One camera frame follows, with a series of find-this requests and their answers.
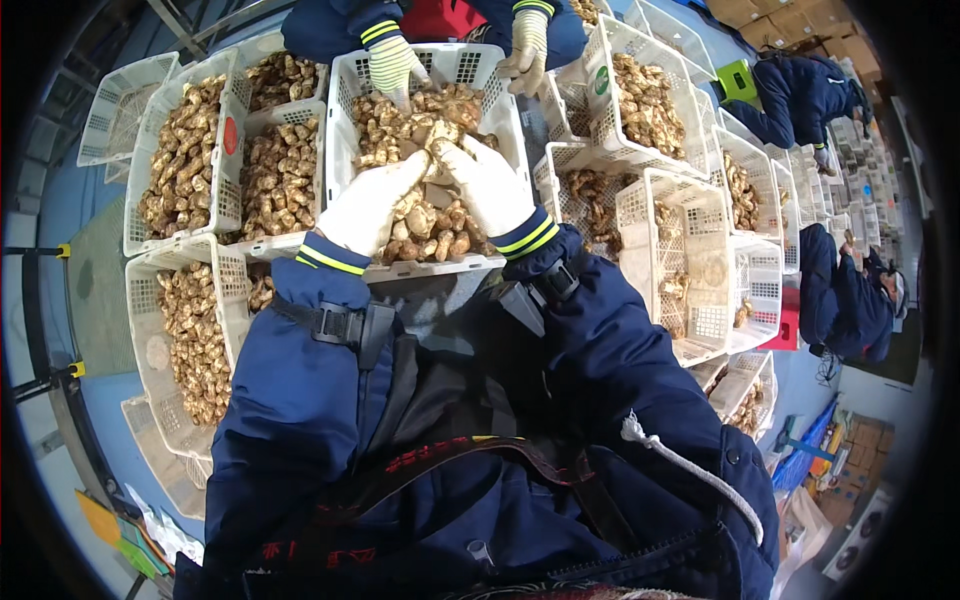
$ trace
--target plastic bag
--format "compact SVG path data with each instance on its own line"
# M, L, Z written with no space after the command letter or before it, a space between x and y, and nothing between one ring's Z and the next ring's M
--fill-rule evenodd
M780 568L774 576L770 600L780 598L790 576L820 552L831 531L833 526L806 489L794 490L780 516Z

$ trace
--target work glove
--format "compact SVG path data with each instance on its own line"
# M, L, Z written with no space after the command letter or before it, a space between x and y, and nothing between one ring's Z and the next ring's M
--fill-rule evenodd
M434 158L460 186L460 195L477 226L488 237L509 233L534 213L534 199L506 159L496 150L464 136L470 156L447 140L431 147Z
M516 78L507 90L523 92L533 98L546 69L546 26L549 17L536 9L524 9L514 15L513 52L496 64L497 77Z
M361 173L320 213L317 229L337 246L373 256L390 240L394 207L417 185L432 159L425 150L397 164Z
M817 164L825 169L830 168L830 152L827 150L827 146L822 146L820 148L813 148L813 159L817 161Z
M424 87L433 87L426 68L403 36L387 37L370 47L370 81L394 103L400 112L410 114L410 76Z

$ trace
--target striped glove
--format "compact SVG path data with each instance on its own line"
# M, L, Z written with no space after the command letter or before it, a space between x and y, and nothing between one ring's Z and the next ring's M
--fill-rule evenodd
M384 21L360 36L370 45L370 80L373 87L389 98L403 114L410 114L411 74L425 87L431 87L430 75L417 60L413 48L400 34L395 21Z
M517 4L523 7L514 13L513 52L497 64L497 76L516 78L508 91L522 91L533 98L546 69L546 26L553 7L541 0L521 0Z

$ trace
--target reflective cuff stripe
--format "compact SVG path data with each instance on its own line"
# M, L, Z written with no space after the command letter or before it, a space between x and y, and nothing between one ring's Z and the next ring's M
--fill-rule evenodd
M522 251L517 252L516 254L510 254L509 256L506 256L507 260L516 260L516 259L520 258L521 256L525 256L525 255L529 254L530 252L533 252L534 250L536 250L537 248L539 248L539 247L542 246L543 244L546 244L546 243L549 242L551 239L553 239L553 236L557 235L558 232L560 232L560 226L557 225L556 223L554 223L554 224L553 224L553 227L550 228L550 229L548 229L547 232L546 232L544 235L542 235L539 240L537 240L536 242L534 242L534 243L531 244L530 246L527 246L527 247L524 248Z
M370 27L367 31L360 34L360 42L363 44L368 44L372 39L377 36L382 36L383 34L398 31L400 26L396 24L396 21L383 21L377 23L373 27Z
M347 273L351 273L354 275L362 275L364 271L360 267L354 267L353 265L349 265L346 262L341 262L336 258L330 258L329 256L320 254L319 252L310 248L306 244L303 244L302 246L300 246L300 252L303 254L306 254L310 258L313 258L314 260L320 263L325 264L327 267L333 267L334 269L339 269L340 271L346 271Z
M310 262L310 261L307 260L306 258L303 258L303 257L300 256L300 255L297 255L297 262L301 262L301 263L303 263L304 265L309 265L309 266L313 267L314 269L317 268L317 265L313 264L312 262Z
M524 246L526 246L527 244L529 244L530 242L532 242L538 235L540 235L543 232L544 229L550 227L551 223L553 223L553 219L550 217L550 215L547 215L546 219L543 220L543 223L541 223L536 229L533 230L532 233L530 233L520 241L514 242L509 246L504 246L502 248L497 246L496 248L503 254L519 250Z
M546 12L547 16L553 16L554 13L553 6L543 0L520 0L514 4L514 13L523 9L541 9Z

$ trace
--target cable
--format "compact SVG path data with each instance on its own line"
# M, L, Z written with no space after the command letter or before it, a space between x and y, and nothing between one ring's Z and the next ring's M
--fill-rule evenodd
M820 364L817 365L816 379L825 388L830 386L830 380L840 372L840 357L824 346L824 353L820 355Z

